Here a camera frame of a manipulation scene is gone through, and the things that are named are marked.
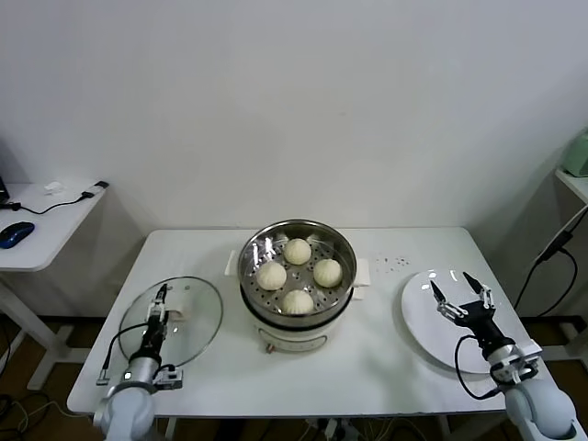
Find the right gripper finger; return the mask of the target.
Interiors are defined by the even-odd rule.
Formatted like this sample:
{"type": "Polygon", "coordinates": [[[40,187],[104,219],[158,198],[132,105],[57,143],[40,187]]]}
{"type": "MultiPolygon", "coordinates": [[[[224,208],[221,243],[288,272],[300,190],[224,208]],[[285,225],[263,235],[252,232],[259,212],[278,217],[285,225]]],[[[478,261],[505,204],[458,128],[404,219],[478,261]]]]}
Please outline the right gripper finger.
{"type": "Polygon", "coordinates": [[[492,295],[492,290],[467,272],[463,272],[463,277],[468,282],[472,291],[479,297],[479,300],[482,301],[483,308],[494,309],[495,303],[492,295]]]}
{"type": "Polygon", "coordinates": [[[469,313],[464,308],[448,302],[447,298],[434,281],[430,282],[430,286],[433,291],[435,301],[437,303],[436,309],[445,318],[447,318],[450,321],[455,321],[456,319],[464,319],[466,316],[469,315],[469,313]]]}

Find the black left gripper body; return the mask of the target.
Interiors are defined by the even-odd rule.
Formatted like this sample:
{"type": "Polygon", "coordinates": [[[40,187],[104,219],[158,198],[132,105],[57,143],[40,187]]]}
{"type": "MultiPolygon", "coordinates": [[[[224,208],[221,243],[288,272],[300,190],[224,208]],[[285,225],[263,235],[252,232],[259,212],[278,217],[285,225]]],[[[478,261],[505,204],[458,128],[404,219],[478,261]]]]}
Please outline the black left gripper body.
{"type": "Polygon", "coordinates": [[[164,342],[164,325],[159,318],[150,318],[147,330],[141,339],[140,347],[130,356],[130,361],[138,358],[150,358],[161,362],[161,348],[164,342]]]}

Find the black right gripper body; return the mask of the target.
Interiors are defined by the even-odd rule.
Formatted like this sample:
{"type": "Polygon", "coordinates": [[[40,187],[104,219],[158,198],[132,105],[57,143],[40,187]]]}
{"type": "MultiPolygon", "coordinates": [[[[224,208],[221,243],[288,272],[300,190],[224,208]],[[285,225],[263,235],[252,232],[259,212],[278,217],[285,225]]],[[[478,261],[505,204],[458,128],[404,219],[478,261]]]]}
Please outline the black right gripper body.
{"type": "Polygon", "coordinates": [[[467,303],[462,309],[468,314],[460,320],[460,326],[473,332],[484,355],[491,355],[504,346],[515,344],[515,341],[505,336],[493,321],[495,309],[485,308],[482,301],[467,303]]]}

